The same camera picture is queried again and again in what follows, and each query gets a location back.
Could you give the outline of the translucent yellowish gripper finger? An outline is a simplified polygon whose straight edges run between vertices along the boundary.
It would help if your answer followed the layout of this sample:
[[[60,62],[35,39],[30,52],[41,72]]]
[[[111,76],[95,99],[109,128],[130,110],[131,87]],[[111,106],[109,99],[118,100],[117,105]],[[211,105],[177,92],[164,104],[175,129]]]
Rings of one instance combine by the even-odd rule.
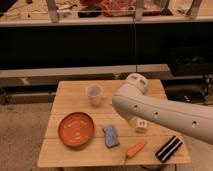
[[[130,125],[130,127],[136,127],[136,121],[137,121],[137,118],[133,117],[130,120],[128,120],[128,124]]]

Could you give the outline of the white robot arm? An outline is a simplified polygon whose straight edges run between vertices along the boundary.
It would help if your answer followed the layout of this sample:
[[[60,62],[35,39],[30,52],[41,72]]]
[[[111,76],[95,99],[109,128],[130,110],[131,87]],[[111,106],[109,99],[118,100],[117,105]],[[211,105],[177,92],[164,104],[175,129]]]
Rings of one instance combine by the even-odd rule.
[[[136,116],[213,145],[213,107],[163,100],[147,95],[146,77],[131,73],[112,97],[124,119]]]

